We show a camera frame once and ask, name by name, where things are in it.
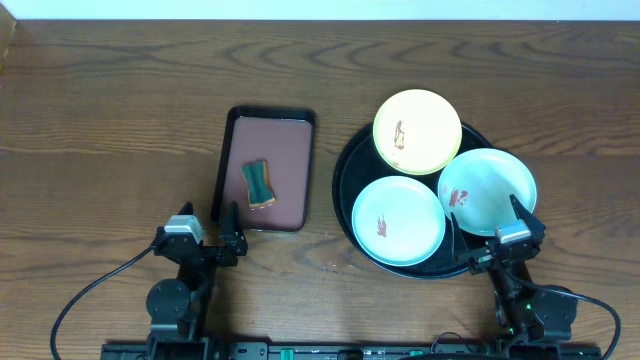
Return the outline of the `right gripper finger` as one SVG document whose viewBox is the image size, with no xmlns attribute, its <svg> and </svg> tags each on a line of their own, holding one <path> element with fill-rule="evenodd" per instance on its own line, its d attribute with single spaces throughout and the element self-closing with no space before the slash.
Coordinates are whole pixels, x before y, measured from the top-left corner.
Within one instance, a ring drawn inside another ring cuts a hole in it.
<svg viewBox="0 0 640 360">
<path fill-rule="evenodd" d="M 451 224 L 452 224 L 452 243 L 451 250 L 453 254 L 463 254 L 468 251 L 468 246 L 464 235 L 462 234 L 462 230 L 459 226 L 459 222 L 453 212 L 451 215 Z"/>
<path fill-rule="evenodd" d="M 546 226 L 525 208 L 514 194 L 510 194 L 509 199 L 516 218 L 522 220 L 532 234 L 543 233 L 546 230 Z"/>
</svg>

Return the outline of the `light blue plate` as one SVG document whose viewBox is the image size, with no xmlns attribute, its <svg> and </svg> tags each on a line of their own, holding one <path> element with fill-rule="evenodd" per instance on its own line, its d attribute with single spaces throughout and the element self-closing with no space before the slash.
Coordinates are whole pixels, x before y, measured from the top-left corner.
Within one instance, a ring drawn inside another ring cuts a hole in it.
<svg viewBox="0 0 640 360">
<path fill-rule="evenodd" d="M 405 176 L 388 176 L 367 185 L 356 198 L 351 225 L 366 254 L 396 267 L 430 258 L 446 231 L 437 196 L 425 184 Z"/>
<path fill-rule="evenodd" d="M 535 210 L 538 191 L 529 168 L 514 155 L 479 148 L 456 156 L 442 171 L 437 195 L 446 215 L 454 215 L 461 230 L 492 236 L 497 226 L 516 215 L 510 197 Z"/>
</svg>

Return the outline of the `green yellow sponge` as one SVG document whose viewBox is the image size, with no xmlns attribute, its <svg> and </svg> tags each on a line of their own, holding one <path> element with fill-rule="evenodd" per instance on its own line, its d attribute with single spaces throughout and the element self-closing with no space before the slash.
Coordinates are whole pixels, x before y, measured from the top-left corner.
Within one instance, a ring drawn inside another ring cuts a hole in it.
<svg viewBox="0 0 640 360">
<path fill-rule="evenodd" d="M 243 165 L 241 174 L 247 186 L 248 205 L 251 209 L 264 208 L 277 201 L 270 185 L 265 160 Z"/>
</svg>

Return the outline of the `light blue plate front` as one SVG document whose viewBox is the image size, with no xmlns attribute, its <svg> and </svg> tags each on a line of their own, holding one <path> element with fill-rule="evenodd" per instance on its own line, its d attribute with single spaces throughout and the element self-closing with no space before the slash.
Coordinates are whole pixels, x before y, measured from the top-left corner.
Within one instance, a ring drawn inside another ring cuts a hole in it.
<svg viewBox="0 0 640 360">
<path fill-rule="evenodd" d="M 430 258 L 446 231 L 437 196 L 425 184 L 405 176 L 388 176 L 367 185 L 356 198 L 351 225 L 366 254 L 396 267 Z"/>
</svg>

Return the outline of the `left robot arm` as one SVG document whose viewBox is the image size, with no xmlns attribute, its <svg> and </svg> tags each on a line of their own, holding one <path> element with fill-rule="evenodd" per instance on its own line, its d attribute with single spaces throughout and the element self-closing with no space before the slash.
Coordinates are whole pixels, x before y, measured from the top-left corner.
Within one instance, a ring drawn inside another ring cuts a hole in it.
<svg viewBox="0 0 640 360">
<path fill-rule="evenodd" d="M 190 202 L 156 230 L 151 250 L 178 265 L 176 277 L 154 285 L 146 300 L 151 335 L 160 342 L 195 341 L 203 336 L 215 270 L 235 267 L 238 258 L 247 254 L 235 202 L 227 208 L 220 228 L 223 243 L 206 245 L 203 237 L 204 230 Z"/>
</svg>

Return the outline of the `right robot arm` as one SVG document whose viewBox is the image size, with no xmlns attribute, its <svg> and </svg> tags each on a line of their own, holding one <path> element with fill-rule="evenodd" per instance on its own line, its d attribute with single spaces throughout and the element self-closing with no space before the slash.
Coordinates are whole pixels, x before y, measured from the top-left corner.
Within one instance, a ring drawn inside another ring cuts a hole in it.
<svg viewBox="0 0 640 360">
<path fill-rule="evenodd" d="M 526 267 L 541 251 L 546 226 L 515 195 L 509 200 L 515 219 L 496 226 L 482 247 L 471 249 L 457 217 L 451 216 L 454 260 L 465 264 L 473 275 L 489 275 L 497 318 L 510 329 L 515 343 L 568 341 L 577 301 L 566 288 L 534 284 Z"/>
</svg>

